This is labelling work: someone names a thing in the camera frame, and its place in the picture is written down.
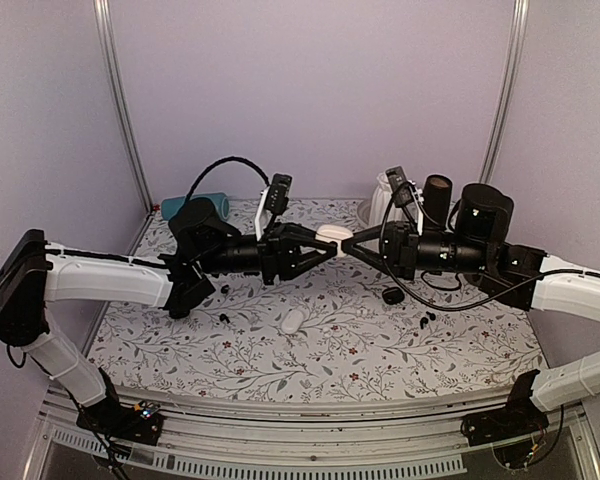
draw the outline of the rolled teal mat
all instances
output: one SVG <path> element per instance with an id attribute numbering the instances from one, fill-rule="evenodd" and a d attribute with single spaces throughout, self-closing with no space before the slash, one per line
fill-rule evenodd
<path id="1" fill-rule="evenodd" d="M 203 193 L 200 195 L 194 195 L 194 198 L 208 198 L 216 206 L 216 211 L 222 220 L 229 218 L 229 199 L 224 193 Z M 184 197 L 167 198 L 162 201 L 160 205 L 160 212 L 162 212 L 162 218 L 164 220 L 171 220 L 171 218 L 178 213 L 180 207 L 184 205 Z"/>

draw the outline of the white container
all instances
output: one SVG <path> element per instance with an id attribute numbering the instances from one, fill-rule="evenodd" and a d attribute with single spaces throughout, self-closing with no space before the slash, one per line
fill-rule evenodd
<path id="1" fill-rule="evenodd" d="M 377 180 L 378 186 L 371 197 L 371 211 L 369 212 L 368 228 L 375 227 L 382 223 L 384 211 L 387 209 L 387 205 L 389 205 L 389 201 L 391 200 L 391 186 L 389 185 L 389 180 L 387 180 L 387 175 L 383 172 L 378 175 Z M 389 222 L 402 221 L 404 219 L 404 213 L 396 207 L 393 207 L 391 212 L 389 212 Z"/>

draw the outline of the floral tablecloth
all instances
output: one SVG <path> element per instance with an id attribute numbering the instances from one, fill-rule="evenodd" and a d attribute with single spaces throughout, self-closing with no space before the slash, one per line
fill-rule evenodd
<path id="1" fill-rule="evenodd" d="M 283 220 L 353 230 L 357 200 L 292 201 Z M 255 201 L 231 203 L 229 221 L 252 231 Z M 171 253 L 159 214 L 137 255 Z M 453 285 L 453 277 L 431 277 Z M 216 293 L 189 318 L 112 303 L 90 351 L 115 383 L 174 394 L 265 402 L 394 400 L 510 385 L 544 358 L 524 312 L 495 302 L 462 313 L 435 313 L 406 300 L 381 299 L 390 279 L 356 259 L 333 259 L 291 282 L 265 287 L 259 277 L 212 279 Z M 220 292 L 222 286 L 229 292 Z M 480 297 L 465 285 L 449 293 L 421 281 L 413 288 L 445 305 Z M 280 329 L 289 309 L 306 321 Z M 225 314 L 228 322 L 221 321 Z"/>

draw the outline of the ventilation grille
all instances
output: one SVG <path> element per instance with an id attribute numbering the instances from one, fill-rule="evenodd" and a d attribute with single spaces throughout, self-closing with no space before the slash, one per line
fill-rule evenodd
<path id="1" fill-rule="evenodd" d="M 56 427 L 54 442 L 106 458 L 102 445 L 87 433 Z M 205 480 L 400 480 L 440 478 L 467 472 L 460 455 L 384 466 L 329 468 L 229 464 L 197 460 L 183 455 L 151 453 L 148 450 L 143 451 L 142 456 L 143 461 L 131 459 L 125 463 Z"/>

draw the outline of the white wall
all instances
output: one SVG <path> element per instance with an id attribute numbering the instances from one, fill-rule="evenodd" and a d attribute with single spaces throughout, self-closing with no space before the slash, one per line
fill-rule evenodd
<path id="1" fill-rule="evenodd" d="M 370 196 L 412 178 L 478 178 L 513 1 L 116 0 L 122 78 L 156 200 L 213 160 L 294 176 L 296 197 Z M 201 191 L 257 197 L 226 166 Z"/>
<path id="2" fill-rule="evenodd" d="M 600 1 L 531 2 L 494 183 L 516 202 L 511 241 L 600 269 Z M 532 321 L 553 366 L 600 349 L 600 324 Z M 585 409 L 600 448 L 600 397 Z"/>
<path id="3" fill-rule="evenodd" d="M 121 252 L 141 218 L 93 2 L 0 0 L 0 266 L 29 228 Z M 80 340 L 93 305 L 59 310 Z M 0 343 L 0 479 L 22 475 L 46 384 L 32 362 L 11 367 Z"/>

